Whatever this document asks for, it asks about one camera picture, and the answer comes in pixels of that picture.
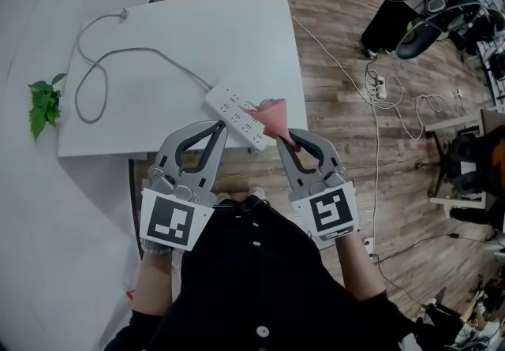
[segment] green plant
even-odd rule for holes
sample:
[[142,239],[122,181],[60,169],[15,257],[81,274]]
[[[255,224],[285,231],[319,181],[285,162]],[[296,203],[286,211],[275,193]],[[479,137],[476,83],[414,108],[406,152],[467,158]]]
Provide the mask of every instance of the green plant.
[[34,84],[29,84],[32,92],[32,109],[30,110],[30,130],[33,139],[37,140],[40,133],[46,126],[46,122],[56,126],[55,120],[60,116],[58,104],[62,94],[59,90],[54,90],[54,85],[66,76],[66,73],[59,73],[53,78],[50,84],[39,80]]

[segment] extension cord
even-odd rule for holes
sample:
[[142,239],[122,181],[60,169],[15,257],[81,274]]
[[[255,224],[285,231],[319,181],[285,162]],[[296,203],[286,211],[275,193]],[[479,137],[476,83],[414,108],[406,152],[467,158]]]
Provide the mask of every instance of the extension cord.
[[380,101],[387,99],[386,78],[382,76],[376,78],[376,98]]
[[241,107],[248,110],[254,107],[238,91],[234,91],[234,88],[236,86],[219,83],[206,94],[205,102],[225,121],[226,125],[251,145],[252,151],[262,151],[272,139],[263,134],[263,124],[242,110]]

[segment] red object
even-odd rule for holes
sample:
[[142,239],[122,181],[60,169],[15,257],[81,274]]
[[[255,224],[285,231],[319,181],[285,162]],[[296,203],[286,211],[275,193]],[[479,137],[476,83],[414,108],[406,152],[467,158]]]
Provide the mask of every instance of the red object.
[[287,107],[285,99],[276,99],[268,103],[261,104],[259,106],[254,106],[252,110],[240,107],[242,111],[249,114],[258,122],[261,122],[265,126],[263,134],[269,136],[270,138],[277,139],[277,136],[281,136],[286,141],[288,141],[296,151],[300,150],[300,147],[291,139],[290,133],[287,129]]

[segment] white power strip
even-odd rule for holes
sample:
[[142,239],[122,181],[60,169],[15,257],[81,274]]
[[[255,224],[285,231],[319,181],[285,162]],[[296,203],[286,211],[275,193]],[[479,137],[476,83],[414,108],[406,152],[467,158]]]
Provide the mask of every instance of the white power strip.
[[269,139],[263,134],[264,126],[244,112],[239,106],[252,109],[253,106],[232,91],[229,86],[218,84],[206,96],[205,102],[231,127],[243,136],[254,151],[262,151]]

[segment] shoe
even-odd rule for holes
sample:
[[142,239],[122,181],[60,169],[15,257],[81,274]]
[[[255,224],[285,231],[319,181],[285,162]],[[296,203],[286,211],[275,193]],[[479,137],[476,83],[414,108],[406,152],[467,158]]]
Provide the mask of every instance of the shoe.
[[363,55],[365,56],[365,58],[367,59],[376,59],[377,58],[377,53],[376,52],[373,52],[372,50],[369,50],[364,44],[362,41],[360,41],[360,45],[361,45],[361,52],[363,53]]
[[215,196],[215,204],[220,204],[224,200],[231,200],[230,194],[227,192],[220,192],[217,196]]
[[249,190],[247,192],[248,196],[257,196],[260,200],[266,200],[267,199],[267,194],[265,193],[265,190],[261,188],[258,184],[251,184],[249,186]]

